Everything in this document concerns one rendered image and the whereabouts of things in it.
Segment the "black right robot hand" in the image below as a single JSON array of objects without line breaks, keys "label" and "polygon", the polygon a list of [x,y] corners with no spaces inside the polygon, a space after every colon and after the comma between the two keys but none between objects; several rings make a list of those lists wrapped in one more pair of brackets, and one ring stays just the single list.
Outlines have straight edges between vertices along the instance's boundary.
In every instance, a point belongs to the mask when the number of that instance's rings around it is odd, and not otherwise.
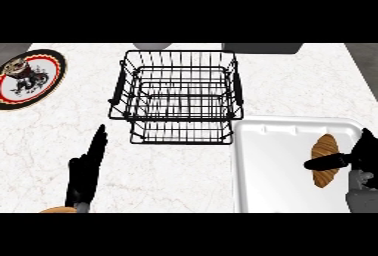
[{"label": "black right robot hand", "polygon": [[378,190],[378,138],[368,128],[362,129],[362,136],[350,153],[338,152],[304,162],[304,168],[310,171],[340,170],[347,166],[374,174],[366,186]]}]

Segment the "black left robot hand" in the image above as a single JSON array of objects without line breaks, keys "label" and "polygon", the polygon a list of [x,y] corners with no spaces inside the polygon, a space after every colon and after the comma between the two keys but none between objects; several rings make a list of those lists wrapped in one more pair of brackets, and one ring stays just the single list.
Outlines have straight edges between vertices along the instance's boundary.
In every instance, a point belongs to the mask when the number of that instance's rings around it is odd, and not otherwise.
[{"label": "black left robot hand", "polygon": [[65,199],[67,207],[74,207],[74,204],[80,202],[92,203],[96,194],[99,169],[106,144],[108,133],[105,132],[105,125],[101,125],[92,139],[89,151],[80,158],[72,158],[68,162],[70,181]]}]

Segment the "brown croissant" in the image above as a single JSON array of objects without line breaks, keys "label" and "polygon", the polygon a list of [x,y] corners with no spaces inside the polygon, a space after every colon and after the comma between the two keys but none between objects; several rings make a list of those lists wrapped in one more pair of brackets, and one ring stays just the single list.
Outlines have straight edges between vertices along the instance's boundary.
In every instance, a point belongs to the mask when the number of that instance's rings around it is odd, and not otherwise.
[{"label": "brown croissant", "polygon": [[[331,154],[338,153],[338,144],[334,136],[331,134],[325,134],[319,139],[312,148],[312,158],[316,159],[319,157],[328,156]],[[313,173],[313,182],[319,188],[325,188],[328,184],[332,182],[334,177],[338,173],[338,169],[329,169],[325,171],[312,171]]]}]

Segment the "white tray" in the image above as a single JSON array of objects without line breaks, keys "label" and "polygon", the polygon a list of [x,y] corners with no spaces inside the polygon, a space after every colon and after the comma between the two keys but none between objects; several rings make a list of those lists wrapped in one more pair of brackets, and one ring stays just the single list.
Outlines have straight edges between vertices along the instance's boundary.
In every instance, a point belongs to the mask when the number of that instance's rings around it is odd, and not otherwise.
[{"label": "white tray", "polygon": [[344,118],[254,116],[233,125],[233,195],[239,213],[346,213],[349,168],[326,187],[315,185],[304,162],[322,135],[343,153],[360,138],[362,124]]}]

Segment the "tan rounded object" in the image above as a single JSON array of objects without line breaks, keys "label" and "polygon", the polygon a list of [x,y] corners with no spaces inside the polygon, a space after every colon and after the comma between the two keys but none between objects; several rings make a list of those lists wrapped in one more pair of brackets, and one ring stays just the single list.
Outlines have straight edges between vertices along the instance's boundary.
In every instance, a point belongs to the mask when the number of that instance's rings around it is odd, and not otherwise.
[{"label": "tan rounded object", "polygon": [[58,206],[43,210],[40,213],[77,213],[77,209],[74,207]]}]

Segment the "round decorated plate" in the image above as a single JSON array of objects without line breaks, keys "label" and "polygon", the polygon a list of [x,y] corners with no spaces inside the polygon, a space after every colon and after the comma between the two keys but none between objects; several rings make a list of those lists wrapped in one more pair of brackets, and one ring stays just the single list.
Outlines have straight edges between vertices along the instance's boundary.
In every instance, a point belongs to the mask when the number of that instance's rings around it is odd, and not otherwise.
[{"label": "round decorated plate", "polygon": [[67,59],[50,49],[16,55],[0,66],[0,111],[39,103],[58,88],[67,73]]}]

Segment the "dark grey appliance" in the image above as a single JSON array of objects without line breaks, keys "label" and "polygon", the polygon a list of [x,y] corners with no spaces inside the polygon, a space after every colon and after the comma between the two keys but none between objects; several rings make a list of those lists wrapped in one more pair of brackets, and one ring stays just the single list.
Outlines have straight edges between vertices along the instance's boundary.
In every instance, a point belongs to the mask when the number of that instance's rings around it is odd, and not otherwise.
[{"label": "dark grey appliance", "polygon": [[241,54],[295,54],[301,43],[225,43],[222,48]]}]

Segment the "grey rounded object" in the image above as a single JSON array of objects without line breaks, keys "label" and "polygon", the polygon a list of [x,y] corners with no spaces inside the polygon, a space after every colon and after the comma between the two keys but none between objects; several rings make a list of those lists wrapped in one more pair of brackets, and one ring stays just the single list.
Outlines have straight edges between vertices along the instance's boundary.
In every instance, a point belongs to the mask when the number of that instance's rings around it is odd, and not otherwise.
[{"label": "grey rounded object", "polygon": [[171,43],[133,43],[139,50],[164,50]]}]

